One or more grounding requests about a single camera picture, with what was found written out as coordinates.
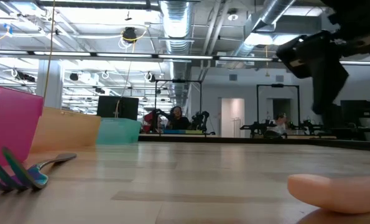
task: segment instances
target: black monitor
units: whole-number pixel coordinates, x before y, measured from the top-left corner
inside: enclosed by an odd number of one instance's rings
[[[341,100],[342,116],[345,121],[370,118],[369,100]]]
[[[128,118],[137,120],[138,98],[120,97],[120,96],[99,96],[97,115],[102,118],[115,118],[117,102],[118,118]]]

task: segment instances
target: person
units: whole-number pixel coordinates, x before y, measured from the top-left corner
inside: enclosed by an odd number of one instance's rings
[[[182,108],[180,106],[174,106],[167,118],[169,120],[167,124],[167,129],[186,130],[191,125],[189,119],[182,116]]]
[[[264,133],[265,138],[282,138],[281,135],[285,134],[287,117],[284,113],[278,114],[275,120],[271,121],[268,125],[266,132]]]

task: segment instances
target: white column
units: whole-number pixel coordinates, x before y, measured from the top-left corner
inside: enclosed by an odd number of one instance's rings
[[[40,60],[38,67],[37,89],[35,91],[35,93],[39,96],[44,96],[45,84],[47,81],[47,69],[48,61]],[[64,69],[60,66],[58,61],[52,60],[50,62],[48,88],[46,99],[44,99],[45,100],[44,106],[58,109],[62,107],[62,92],[64,78],[65,78]]]

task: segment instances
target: ceiling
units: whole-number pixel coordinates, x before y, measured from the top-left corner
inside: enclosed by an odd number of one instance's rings
[[[260,11],[263,8],[263,0],[228,0],[230,9],[237,9],[238,19],[230,21],[227,19],[227,14],[223,16],[223,25],[219,31],[219,38],[213,47],[212,54],[227,54],[230,55],[239,44],[244,40],[244,25],[251,14]],[[11,34],[0,40],[0,49],[3,50],[50,50],[50,27],[52,8],[49,7],[50,2],[46,0],[38,4],[32,1],[6,1],[8,6],[1,5],[0,2],[0,37],[7,32],[7,26],[11,28]],[[77,1],[98,3],[98,1]],[[213,8],[216,0],[201,0],[190,1],[193,4],[192,8],[192,25],[190,38],[192,45],[190,54],[201,54],[205,43],[206,35],[209,28],[209,18],[213,15]],[[154,7],[158,7],[158,2],[152,1]],[[277,22],[277,30],[279,34],[297,35],[305,32],[313,32],[313,29],[321,29],[320,14],[325,11],[324,5],[316,1],[296,1]],[[53,50],[57,51],[89,51],[89,52],[134,52],[148,54],[166,54],[167,48],[162,37],[165,37],[163,26],[163,15],[159,11],[153,10],[128,10],[128,9],[108,9],[108,8],[85,8],[77,7],[56,7],[55,8],[55,28],[53,37]],[[135,27],[138,37],[135,45],[123,44],[121,40],[121,32],[126,27]],[[255,47],[252,55],[256,57],[275,57],[276,45],[262,45]],[[37,59],[28,58],[3,58],[0,57],[0,83],[27,83],[27,81],[18,80],[13,75],[17,70],[37,78],[38,74]],[[192,61],[189,66],[200,67],[200,62]],[[104,86],[124,86],[127,84],[133,86],[133,90],[114,90],[118,95],[130,95],[143,98],[148,97],[148,101],[144,102],[144,106],[140,110],[150,106],[150,102],[154,102],[152,95],[154,90],[148,89],[154,87],[154,83],[146,81],[145,74],[151,72],[157,79],[171,79],[172,71],[170,70],[170,62],[123,62],[123,61],[95,61],[95,60],[61,60],[60,65],[65,69],[65,84],[67,85],[86,85],[89,84],[86,80],[71,81],[71,73],[86,73],[98,75],[98,83]],[[251,66],[246,66],[243,63],[232,64],[230,69],[241,68],[239,74],[249,73],[245,68],[253,68],[256,71],[260,68],[267,68],[266,63],[254,63]],[[226,67],[211,65],[213,70],[207,73],[205,84],[218,83],[225,85],[226,79],[220,79],[219,75],[227,74]],[[282,69],[279,73],[286,73],[284,67],[278,63],[268,65],[271,69]],[[191,77],[197,77],[200,69],[192,69]],[[255,77],[262,77],[264,80],[265,72],[253,72]],[[244,79],[243,85],[252,85],[260,82],[258,78]],[[171,90],[171,84],[166,83],[165,86]],[[23,91],[34,92],[35,87],[20,87],[15,88]],[[63,106],[73,110],[80,110],[85,113],[95,113],[97,105],[97,96],[92,88],[65,88],[63,93]],[[163,90],[159,98],[159,106],[168,110],[175,103],[172,98],[172,92]]]

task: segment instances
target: desk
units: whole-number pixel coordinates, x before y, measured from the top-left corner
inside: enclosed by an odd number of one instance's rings
[[[368,223],[294,199],[287,176],[370,174],[370,151],[303,145],[139,142],[74,150],[38,192],[0,193],[3,224]],[[31,154],[28,165],[58,151]]]

